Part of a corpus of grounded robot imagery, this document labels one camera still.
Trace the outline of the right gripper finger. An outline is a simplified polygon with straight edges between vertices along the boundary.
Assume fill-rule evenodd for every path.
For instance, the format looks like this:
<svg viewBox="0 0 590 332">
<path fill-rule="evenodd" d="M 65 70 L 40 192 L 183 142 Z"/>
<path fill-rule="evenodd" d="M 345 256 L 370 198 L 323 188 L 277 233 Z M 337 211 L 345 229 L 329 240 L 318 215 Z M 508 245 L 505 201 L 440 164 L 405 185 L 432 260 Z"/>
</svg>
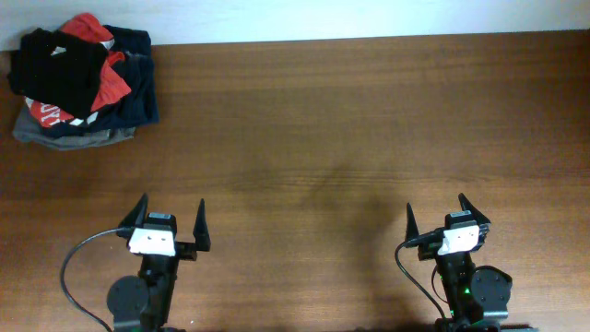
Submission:
<svg viewBox="0 0 590 332">
<path fill-rule="evenodd" d="M 406 226 L 406 235 L 405 241 L 411 242 L 414 239 L 419 237 L 419 228 L 418 224 L 415 219 L 415 215 L 410 203 L 406 204 L 406 216 L 407 216 L 407 226 Z"/>
<path fill-rule="evenodd" d="M 458 200 L 461 209 L 463 211 L 469 211 L 479 226 L 489 226 L 491 224 L 491 221 L 482 212 L 475 208 L 475 206 L 466 198 L 466 196 L 463 193 L 460 193 L 458 195 Z"/>
</svg>

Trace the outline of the black t-shirt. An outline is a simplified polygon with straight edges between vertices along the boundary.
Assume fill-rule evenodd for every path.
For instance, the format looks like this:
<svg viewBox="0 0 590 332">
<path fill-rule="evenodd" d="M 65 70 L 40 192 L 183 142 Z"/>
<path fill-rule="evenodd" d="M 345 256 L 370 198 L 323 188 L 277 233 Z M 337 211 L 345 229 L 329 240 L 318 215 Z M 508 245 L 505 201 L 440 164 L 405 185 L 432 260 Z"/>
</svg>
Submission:
<svg viewBox="0 0 590 332">
<path fill-rule="evenodd" d="M 24 35 L 19 49 L 10 54 L 9 86 L 17 95 L 85 118 L 99 92 L 107 55 L 100 43 L 36 29 Z"/>
</svg>

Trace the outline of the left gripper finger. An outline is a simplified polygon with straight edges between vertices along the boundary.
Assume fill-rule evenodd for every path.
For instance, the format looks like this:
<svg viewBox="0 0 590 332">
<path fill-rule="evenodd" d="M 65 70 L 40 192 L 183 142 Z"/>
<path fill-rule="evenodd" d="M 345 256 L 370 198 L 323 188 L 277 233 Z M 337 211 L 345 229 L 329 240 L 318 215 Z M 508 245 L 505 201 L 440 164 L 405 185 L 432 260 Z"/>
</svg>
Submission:
<svg viewBox="0 0 590 332">
<path fill-rule="evenodd" d="M 206 203 L 204 199 L 199 202 L 195 225 L 193 230 L 193 236 L 195 238 L 196 251 L 209 252 L 211 248 L 211 239 L 207 226 L 206 219 Z"/>
<path fill-rule="evenodd" d="M 142 228 L 147 216 L 148 195 L 143 194 L 132 210 L 119 223 L 120 228 Z"/>
</svg>

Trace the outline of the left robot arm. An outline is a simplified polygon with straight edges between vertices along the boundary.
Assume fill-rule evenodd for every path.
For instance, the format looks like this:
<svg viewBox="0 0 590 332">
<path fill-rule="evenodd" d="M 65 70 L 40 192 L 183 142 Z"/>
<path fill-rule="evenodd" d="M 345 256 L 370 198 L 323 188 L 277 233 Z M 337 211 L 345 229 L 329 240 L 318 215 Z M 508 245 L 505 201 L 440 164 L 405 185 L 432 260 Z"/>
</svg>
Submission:
<svg viewBox="0 0 590 332">
<path fill-rule="evenodd" d="M 113 329 L 171 331 L 167 323 L 178 266 L 182 261 L 195 261 L 199 252 L 211 248 L 205 201 L 199 202 L 191 242 L 176 239 L 174 215 L 148 212 L 147 195 L 123 218 L 116 234 L 126 239 L 128 251 L 141 258 L 141 265 L 135 275 L 116 280 L 109 289 L 106 303 Z"/>
</svg>

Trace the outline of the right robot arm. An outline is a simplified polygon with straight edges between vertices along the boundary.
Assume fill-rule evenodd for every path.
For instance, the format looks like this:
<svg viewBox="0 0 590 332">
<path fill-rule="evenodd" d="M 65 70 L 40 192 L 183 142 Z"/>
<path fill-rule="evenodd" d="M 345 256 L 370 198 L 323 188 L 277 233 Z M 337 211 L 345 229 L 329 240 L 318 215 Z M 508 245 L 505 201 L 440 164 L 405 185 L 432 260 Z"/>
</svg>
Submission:
<svg viewBox="0 0 590 332">
<path fill-rule="evenodd" d="M 445 216 L 444 225 L 419 232 L 410 205 L 407 210 L 402 248 L 416 248 L 420 261 L 433 260 L 433 273 L 440 276 L 446 314 L 437 300 L 402 266 L 402 273 L 422 291 L 441 315 L 434 323 L 437 331 L 499 331 L 508 317 L 512 278 L 492 266 L 476 266 L 471 255 L 485 243 L 491 221 L 466 198 L 458 196 L 461 210 Z"/>
</svg>

